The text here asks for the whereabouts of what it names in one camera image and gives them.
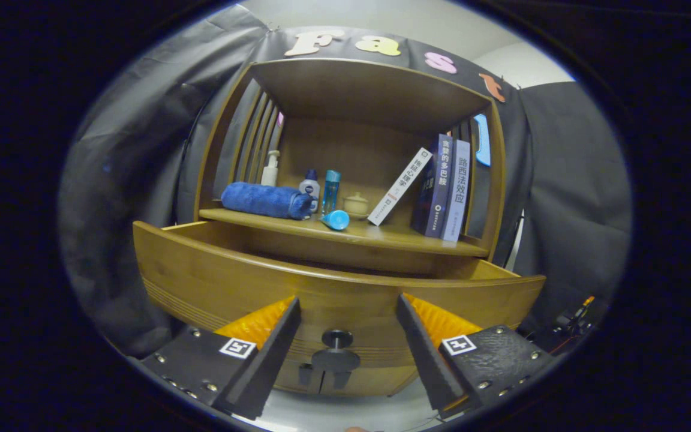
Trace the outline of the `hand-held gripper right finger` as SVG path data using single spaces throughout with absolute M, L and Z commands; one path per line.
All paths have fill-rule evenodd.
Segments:
M 443 419 L 501 404 L 555 361 L 508 326 L 482 328 L 408 293 L 399 296 L 396 317 Z

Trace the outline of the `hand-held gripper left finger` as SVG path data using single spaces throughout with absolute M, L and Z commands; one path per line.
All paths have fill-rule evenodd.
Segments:
M 218 331 L 190 326 L 142 364 L 202 404 L 255 420 L 300 322 L 299 299 L 286 298 Z

